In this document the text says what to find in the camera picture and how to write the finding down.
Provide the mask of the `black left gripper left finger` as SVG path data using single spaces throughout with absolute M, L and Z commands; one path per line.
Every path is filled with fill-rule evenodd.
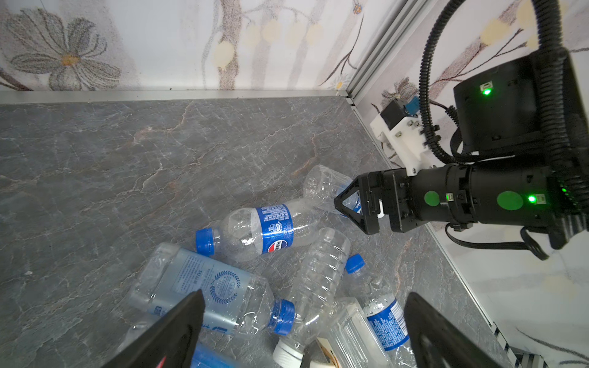
M 106 367 L 191 367 L 205 313 L 201 290 L 160 318 L 144 318 L 124 335 Z

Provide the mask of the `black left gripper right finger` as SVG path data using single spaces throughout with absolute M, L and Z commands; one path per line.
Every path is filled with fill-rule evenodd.
M 404 316 L 419 368 L 492 366 L 488 354 L 416 292 L 408 294 Z

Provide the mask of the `pepsi label clear bottle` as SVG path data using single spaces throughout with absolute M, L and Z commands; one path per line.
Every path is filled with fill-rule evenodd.
M 232 262 L 249 262 L 317 239 L 323 212 L 308 199 L 242 208 L 196 231 L 196 252 Z

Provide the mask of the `clear blue label bottle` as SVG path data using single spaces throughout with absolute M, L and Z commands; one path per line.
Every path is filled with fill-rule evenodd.
M 305 178 L 303 197 L 318 209 L 341 215 L 334 206 L 334 199 L 351 183 L 351 177 L 326 166 L 316 165 Z

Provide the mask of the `blue label water bottle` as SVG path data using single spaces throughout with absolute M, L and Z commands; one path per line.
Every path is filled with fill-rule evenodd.
M 344 287 L 346 294 L 359 302 L 393 366 L 415 367 L 403 308 L 391 279 L 378 274 L 373 265 L 355 254 L 346 262 Z

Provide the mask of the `ribbed clear bottle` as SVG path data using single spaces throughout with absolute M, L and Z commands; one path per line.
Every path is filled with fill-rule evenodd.
M 275 347 L 272 357 L 277 365 L 302 365 L 306 346 L 320 334 L 334 310 L 350 251 L 348 237 L 333 228 L 321 229 L 309 246 L 287 297 L 294 304 L 294 323 Z

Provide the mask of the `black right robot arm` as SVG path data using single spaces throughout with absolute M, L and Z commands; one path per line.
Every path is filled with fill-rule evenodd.
M 446 109 L 456 124 L 449 150 L 433 123 L 430 75 L 443 30 L 460 7 L 446 4 L 426 41 L 420 66 L 421 128 L 413 143 L 394 144 L 399 169 L 361 174 L 334 198 L 335 209 L 362 232 L 394 232 L 444 222 L 452 238 L 477 223 L 513 225 L 518 242 L 463 242 L 465 248 L 547 253 L 545 234 L 559 250 L 588 228 L 588 123 L 556 1 L 532 8 L 539 46 L 522 58 L 468 78 Z

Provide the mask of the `square clear blue cap bottle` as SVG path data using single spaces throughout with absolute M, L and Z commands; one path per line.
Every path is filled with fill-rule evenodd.
M 253 337 L 267 329 L 286 336 L 293 328 L 294 304 L 276 298 L 266 278 L 170 243 L 156 247 L 127 302 L 162 317 L 195 291 L 202 291 L 202 326 L 211 331 Z

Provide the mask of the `pink label blue bottle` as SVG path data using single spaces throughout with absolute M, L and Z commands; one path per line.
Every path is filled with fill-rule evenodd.
M 135 342 L 139 336 L 151 328 L 156 322 L 157 319 L 151 318 L 140 320 L 132 325 L 127 330 L 127 333 L 122 338 L 121 343 L 118 345 L 117 349 L 114 351 L 114 355 L 121 353 L 125 348 Z M 198 343 L 193 354 L 191 367 L 237 368 L 244 367 L 244 365 L 232 358 L 213 351 L 202 343 Z

